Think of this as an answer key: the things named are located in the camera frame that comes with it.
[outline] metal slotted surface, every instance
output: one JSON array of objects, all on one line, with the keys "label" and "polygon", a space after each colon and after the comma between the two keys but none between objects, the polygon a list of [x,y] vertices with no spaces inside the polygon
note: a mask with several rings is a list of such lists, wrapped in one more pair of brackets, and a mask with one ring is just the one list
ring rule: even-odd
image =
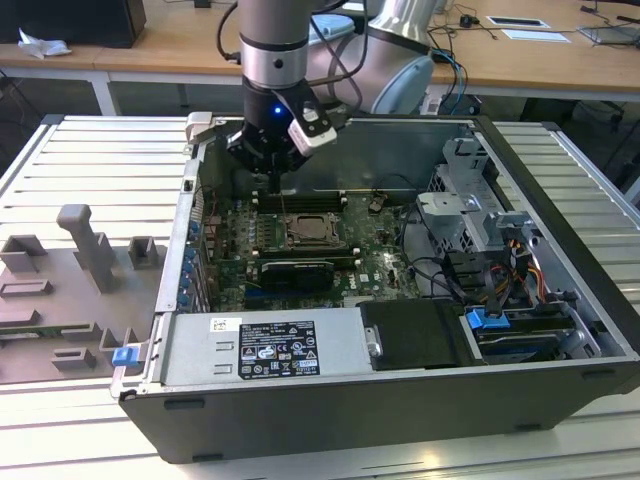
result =
[{"label": "metal slotted surface", "polygon": [[0,242],[35,234],[45,248],[73,246],[56,217],[91,206],[91,225],[112,246],[132,236],[168,244],[185,162],[184,118],[68,116],[45,127],[0,198]]},{"label": "metal slotted surface", "polygon": [[[496,123],[560,213],[640,312],[640,216],[562,134],[540,124]],[[506,179],[498,184],[524,209]]]}]

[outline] gray plastic mount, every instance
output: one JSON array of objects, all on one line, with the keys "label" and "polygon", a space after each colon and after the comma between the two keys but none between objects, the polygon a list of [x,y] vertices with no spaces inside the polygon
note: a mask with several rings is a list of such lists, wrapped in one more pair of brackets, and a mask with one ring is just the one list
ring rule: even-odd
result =
[{"label": "gray plastic mount", "polygon": [[115,280],[111,273],[111,259],[104,255],[100,248],[89,219],[91,208],[89,205],[65,205],[60,210],[56,222],[67,230],[76,246],[82,264],[89,270],[93,281],[102,293],[113,290]]}]

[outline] warning label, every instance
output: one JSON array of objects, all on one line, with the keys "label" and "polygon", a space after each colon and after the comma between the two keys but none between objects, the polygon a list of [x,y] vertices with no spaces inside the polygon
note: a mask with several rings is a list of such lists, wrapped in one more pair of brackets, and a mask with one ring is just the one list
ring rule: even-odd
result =
[{"label": "warning label", "polygon": [[240,325],[243,380],[320,375],[313,322]]}]

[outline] blue clip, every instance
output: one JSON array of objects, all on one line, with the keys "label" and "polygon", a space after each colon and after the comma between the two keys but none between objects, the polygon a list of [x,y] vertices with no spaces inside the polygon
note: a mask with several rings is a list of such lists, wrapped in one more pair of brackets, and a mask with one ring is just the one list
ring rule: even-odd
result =
[{"label": "blue clip", "polygon": [[503,313],[499,317],[487,316],[484,308],[474,308],[466,315],[473,330],[477,328],[509,328],[511,324]]},{"label": "blue clip", "polygon": [[114,367],[137,367],[140,347],[120,347],[113,352],[111,364]]}]

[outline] wooden desk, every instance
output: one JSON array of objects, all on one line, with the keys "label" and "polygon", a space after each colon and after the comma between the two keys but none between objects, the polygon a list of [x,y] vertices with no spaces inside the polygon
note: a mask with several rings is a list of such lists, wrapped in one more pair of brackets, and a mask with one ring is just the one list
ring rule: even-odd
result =
[{"label": "wooden desk", "polygon": [[[577,100],[640,102],[640,51],[631,47],[593,47],[574,32],[579,25],[603,21],[580,12],[580,0],[465,0],[478,11],[482,24],[492,26],[486,15],[534,17],[553,30],[570,30],[571,43],[509,40],[494,31],[498,40],[482,30],[459,31],[453,40],[458,60],[467,68],[467,93]],[[195,9],[191,2],[165,3],[145,0],[147,25],[132,49],[108,49],[71,45],[69,56],[38,60],[27,57],[15,45],[0,45],[0,67],[16,77],[80,79],[92,83],[105,115],[118,113],[111,82],[159,82],[176,84],[240,84],[240,68],[225,62],[215,46],[215,33],[225,7]],[[600,12],[637,17],[640,9],[629,5],[599,4]],[[457,24],[454,8],[448,21]],[[435,25],[447,20],[434,16]],[[237,50],[238,27],[233,15],[223,41]],[[446,35],[435,35],[448,48]],[[437,65],[428,100],[437,101],[453,80],[451,68]]]},{"label": "wooden desk", "polygon": [[[580,11],[581,5],[592,5],[590,2],[467,0],[463,4],[475,8],[477,17],[487,28],[496,28],[486,18],[488,15],[538,18],[550,25],[550,31],[569,31],[563,35],[571,41],[510,40],[499,30],[492,31],[498,38],[494,40],[487,31],[479,28],[458,31],[453,39],[453,48],[457,59],[469,72],[469,93],[640,100],[640,51],[633,47],[594,47],[591,40],[575,31],[580,25],[604,25],[602,19]],[[621,23],[615,19],[616,15],[634,18],[640,15],[640,8],[611,3],[599,3],[599,11],[614,25]],[[453,8],[446,15],[435,15],[432,24],[457,24],[459,18],[460,12]],[[442,48],[449,48],[442,30],[433,33]],[[450,82],[451,69],[447,69]]]}]

